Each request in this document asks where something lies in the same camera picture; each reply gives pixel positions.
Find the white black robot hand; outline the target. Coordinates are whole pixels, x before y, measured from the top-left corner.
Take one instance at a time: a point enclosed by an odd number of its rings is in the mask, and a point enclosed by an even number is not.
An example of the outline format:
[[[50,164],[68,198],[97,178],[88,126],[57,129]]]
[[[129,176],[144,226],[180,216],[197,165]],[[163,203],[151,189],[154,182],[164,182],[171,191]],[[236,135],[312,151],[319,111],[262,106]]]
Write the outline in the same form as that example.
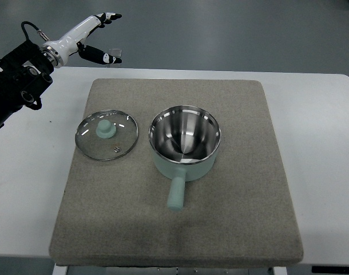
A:
[[[96,29],[104,28],[105,25],[121,17],[122,15],[117,13],[91,15],[60,39],[54,41],[46,39],[41,47],[42,53],[55,68],[65,66],[68,63],[68,58],[75,53],[78,53],[84,60],[100,65],[120,64],[122,63],[121,58],[92,46],[84,45],[84,42]]]

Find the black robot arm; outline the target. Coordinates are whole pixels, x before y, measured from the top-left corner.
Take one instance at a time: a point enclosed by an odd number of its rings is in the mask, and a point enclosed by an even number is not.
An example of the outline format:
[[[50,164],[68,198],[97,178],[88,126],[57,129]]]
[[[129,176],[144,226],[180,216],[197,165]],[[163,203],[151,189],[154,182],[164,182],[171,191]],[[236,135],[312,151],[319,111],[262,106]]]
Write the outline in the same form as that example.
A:
[[[0,129],[22,107],[42,108],[41,95],[53,83],[51,62],[27,40],[0,59]]]

